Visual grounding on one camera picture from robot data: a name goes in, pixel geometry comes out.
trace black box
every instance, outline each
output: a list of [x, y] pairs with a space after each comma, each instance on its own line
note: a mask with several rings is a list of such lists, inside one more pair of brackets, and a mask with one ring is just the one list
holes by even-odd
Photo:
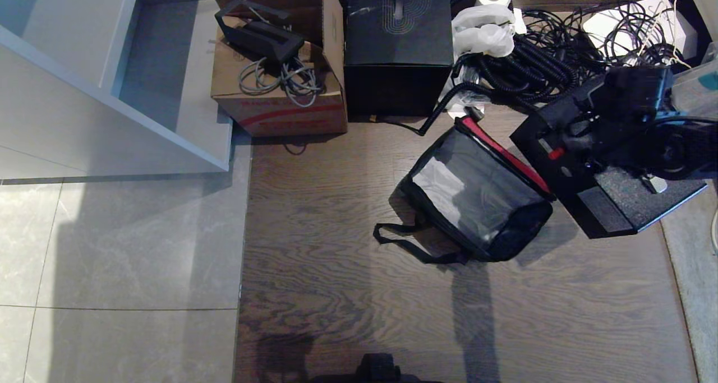
[[595, 77], [566, 96], [531, 115], [511, 135], [511, 140], [546, 181], [589, 238], [637, 234], [706, 188], [700, 179], [666, 180], [668, 188], [654, 194], [640, 179], [622, 168], [602, 173], [585, 168], [570, 150], [555, 158], [562, 146], [558, 130], [581, 114], [574, 101], [603, 82]]
[[449, 0], [348, 0], [350, 115], [428, 117], [454, 64]]

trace red stripe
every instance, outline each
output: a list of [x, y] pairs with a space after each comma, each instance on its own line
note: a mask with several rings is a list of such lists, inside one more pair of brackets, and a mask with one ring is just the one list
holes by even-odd
[[548, 184], [546, 184], [544, 179], [541, 178], [541, 176], [539, 176], [538, 173], [533, 171], [533, 169], [530, 168], [529, 166], [527, 166], [526, 164], [524, 164], [523, 161], [518, 160], [518, 158], [516, 158], [516, 156], [512, 155], [510, 151], [506, 150], [505, 148], [503, 148], [503, 146], [499, 145], [499, 143], [497, 143], [495, 140], [493, 140], [488, 135], [488, 133], [486, 133], [484, 130], [482, 130], [482, 128], [479, 127], [476, 124], [476, 122], [474, 122], [473, 119], [471, 119], [471, 117], [464, 118], [462, 120], [462, 122], [464, 123], [464, 125], [466, 125], [471, 130], [471, 132], [474, 132], [474, 135], [476, 135], [476, 137], [478, 137], [478, 138], [480, 138], [480, 140], [488, 143], [488, 145], [490, 147], [495, 148], [495, 150], [497, 150], [499, 153], [501, 153], [501, 155], [504, 156], [506, 158], [506, 160], [510, 161], [511, 164], [515, 165], [516, 168], [518, 168], [518, 170], [521, 171], [521, 173], [526, 174], [526, 176], [528, 176], [530, 179], [532, 179], [534, 181], [534, 183], [538, 184], [538, 186], [542, 190], [544, 190], [546, 192], [546, 194], [551, 193], [551, 190], [549, 189]]
[[303, 114], [308, 112], [323, 112], [324, 110], [336, 110], [336, 109], [344, 109], [344, 106], [341, 104], [334, 104], [334, 105], [322, 105], [321, 107], [302, 107], [297, 109], [283, 109], [283, 110], [275, 110], [275, 112], [266, 112], [264, 114], [259, 114], [254, 117], [250, 117], [247, 119], [243, 119], [239, 122], [240, 125], [243, 127], [246, 127], [247, 125], [252, 125], [255, 122], [264, 121], [265, 119], [270, 118], [277, 118], [277, 117], [284, 117], [284, 115], [292, 115], [292, 114]]

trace black bag strap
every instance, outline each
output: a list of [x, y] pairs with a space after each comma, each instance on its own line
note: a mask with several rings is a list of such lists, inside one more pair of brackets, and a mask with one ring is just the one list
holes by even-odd
[[419, 230], [426, 229], [427, 227], [428, 225], [420, 224], [418, 220], [415, 220], [414, 225], [376, 224], [374, 226], [374, 238], [376, 238], [377, 242], [379, 242], [380, 244], [395, 243], [399, 245], [401, 248], [410, 253], [410, 255], [413, 255], [417, 260], [420, 260], [424, 264], [466, 264], [466, 262], [469, 260], [469, 256], [467, 255], [467, 252], [465, 252], [465, 250], [459, 250], [458, 252], [446, 253], [446, 255], [434, 257], [433, 255], [429, 255], [429, 253], [425, 252], [421, 247], [410, 242], [409, 240], [405, 240], [403, 238], [384, 237], [381, 235], [380, 232], [380, 230], [382, 229], [387, 229], [392, 230], [392, 232], [398, 234], [411, 234], [414, 232], [418, 232]]

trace white plastic bag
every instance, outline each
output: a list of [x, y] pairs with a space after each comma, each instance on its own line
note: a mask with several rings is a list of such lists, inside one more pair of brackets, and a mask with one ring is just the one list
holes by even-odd
[[513, 51], [513, 22], [516, 16], [500, 4], [469, 7], [452, 20], [454, 57], [485, 53], [502, 58]]

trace gray tile floor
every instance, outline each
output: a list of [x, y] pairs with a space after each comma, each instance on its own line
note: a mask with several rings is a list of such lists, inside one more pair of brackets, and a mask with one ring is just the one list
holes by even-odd
[[233, 171], [0, 186], [0, 381], [229, 382], [251, 146]]

